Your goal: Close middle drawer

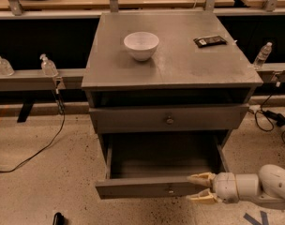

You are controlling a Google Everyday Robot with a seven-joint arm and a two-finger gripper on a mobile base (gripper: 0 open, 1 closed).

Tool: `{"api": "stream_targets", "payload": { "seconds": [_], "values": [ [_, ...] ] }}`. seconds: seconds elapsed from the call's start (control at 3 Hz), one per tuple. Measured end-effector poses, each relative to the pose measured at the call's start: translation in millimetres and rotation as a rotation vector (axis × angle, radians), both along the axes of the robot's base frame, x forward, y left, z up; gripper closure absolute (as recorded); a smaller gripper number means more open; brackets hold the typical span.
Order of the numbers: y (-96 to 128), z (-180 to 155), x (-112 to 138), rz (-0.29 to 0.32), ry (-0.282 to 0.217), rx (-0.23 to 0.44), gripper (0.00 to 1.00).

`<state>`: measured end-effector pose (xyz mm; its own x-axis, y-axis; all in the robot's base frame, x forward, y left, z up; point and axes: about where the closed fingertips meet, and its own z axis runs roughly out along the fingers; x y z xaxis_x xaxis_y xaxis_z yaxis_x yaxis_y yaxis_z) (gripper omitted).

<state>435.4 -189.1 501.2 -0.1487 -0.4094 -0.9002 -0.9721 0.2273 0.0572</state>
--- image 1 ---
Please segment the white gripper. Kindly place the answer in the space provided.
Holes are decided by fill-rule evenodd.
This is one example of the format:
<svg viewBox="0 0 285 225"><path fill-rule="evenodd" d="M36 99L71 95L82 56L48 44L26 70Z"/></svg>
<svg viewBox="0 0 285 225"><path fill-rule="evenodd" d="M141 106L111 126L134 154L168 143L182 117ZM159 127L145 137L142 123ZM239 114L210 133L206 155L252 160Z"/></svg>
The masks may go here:
<svg viewBox="0 0 285 225"><path fill-rule="evenodd" d="M187 180L195 185L207 187L197 194L187 195L192 203L215 204L237 202L237 188L235 175L232 172L221 172L217 176L211 172L192 174Z"/></svg>

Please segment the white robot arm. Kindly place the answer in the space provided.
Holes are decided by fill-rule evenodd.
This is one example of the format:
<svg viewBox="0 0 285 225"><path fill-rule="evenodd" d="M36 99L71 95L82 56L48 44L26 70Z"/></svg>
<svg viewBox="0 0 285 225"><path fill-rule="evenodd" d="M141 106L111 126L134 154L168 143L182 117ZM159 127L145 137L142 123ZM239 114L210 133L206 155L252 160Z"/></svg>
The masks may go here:
<svg viewBox="0 0 285 225"><path fill-rule="evenodd" d="M243 201L263 208L285 210L285 170L277 165L263 165L257 173L204 172L193 174L187 180L205 187L199 193L187 195L192 203Z"/></svg>

